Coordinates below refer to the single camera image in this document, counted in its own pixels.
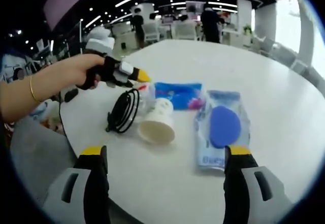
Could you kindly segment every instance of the wrist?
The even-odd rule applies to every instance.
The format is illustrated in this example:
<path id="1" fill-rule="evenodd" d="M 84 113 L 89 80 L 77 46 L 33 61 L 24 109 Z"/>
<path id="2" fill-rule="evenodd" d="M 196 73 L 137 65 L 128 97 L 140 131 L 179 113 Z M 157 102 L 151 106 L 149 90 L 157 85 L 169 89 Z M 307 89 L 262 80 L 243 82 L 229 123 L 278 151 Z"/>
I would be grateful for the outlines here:
<path id="1" fill-rule="evenodd" d="M 31 85 L 36 99 L 44 101 L 70 86 L 71 83 L 64 64 L 58 62 L 34 74 Z"/>

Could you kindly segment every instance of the paper cup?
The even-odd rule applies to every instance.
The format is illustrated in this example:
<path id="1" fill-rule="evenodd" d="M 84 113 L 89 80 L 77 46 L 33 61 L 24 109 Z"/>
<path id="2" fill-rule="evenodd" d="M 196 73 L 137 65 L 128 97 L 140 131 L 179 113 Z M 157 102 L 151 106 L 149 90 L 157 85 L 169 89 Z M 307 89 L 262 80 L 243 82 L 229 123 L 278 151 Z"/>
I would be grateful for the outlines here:
<path id="1" fill-rule="evenodd" d="M 173 104 L 163 98 L 155 100 L 154 107 L 139 123 L 138 133 L 149 143 L 168 144 L 175 138 Z"/>

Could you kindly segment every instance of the pink screen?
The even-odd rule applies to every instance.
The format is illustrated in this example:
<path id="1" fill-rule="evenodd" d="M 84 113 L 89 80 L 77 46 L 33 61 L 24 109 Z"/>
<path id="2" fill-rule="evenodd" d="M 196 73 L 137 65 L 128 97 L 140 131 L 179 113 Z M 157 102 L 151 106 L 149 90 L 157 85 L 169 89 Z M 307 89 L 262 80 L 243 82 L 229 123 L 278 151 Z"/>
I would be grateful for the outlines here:
<path id="1" fill-rule="evenodd" d="M 44 13 L 50 28 L 53 30 L 68 10 L 78 0 L 47 0 L 44 5 Z"/>

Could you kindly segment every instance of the blue oval sponge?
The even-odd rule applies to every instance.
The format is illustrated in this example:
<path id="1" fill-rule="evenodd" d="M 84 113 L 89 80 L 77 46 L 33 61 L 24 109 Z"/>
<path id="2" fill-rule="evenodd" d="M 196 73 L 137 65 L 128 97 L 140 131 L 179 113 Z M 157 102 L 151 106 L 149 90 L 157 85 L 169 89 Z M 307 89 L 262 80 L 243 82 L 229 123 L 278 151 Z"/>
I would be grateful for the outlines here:
<path id="1" fill-rule="evenodd" d="M 210 141 L 215 148 L 224 148 L 234 143 L 239 138 L 240 131 L 240 120 L 235 112 L 224 106 L 212 109 Z"/>

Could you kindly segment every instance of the hand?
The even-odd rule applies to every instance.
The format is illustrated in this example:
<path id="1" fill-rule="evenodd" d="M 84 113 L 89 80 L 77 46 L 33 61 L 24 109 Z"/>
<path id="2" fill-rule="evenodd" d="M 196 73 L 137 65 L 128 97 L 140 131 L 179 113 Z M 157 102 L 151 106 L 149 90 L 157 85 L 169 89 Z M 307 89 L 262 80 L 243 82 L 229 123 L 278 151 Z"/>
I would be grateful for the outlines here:
<path id="1" fill-rule="evenodd" d="M 105 59 L 99 55 L 84 54 L 59 61 L 58 64 L 64 67 L 64 71 L 67 73 L 67 77 L 71 79 L 70 83 L 72 85 L 81 86 L 86 81 L 87 70 L 96 65 L 103 65 L 104 61 Z M 94 88 L 98 85 L 100 80 L 101 77 L 96 74 Z"/>

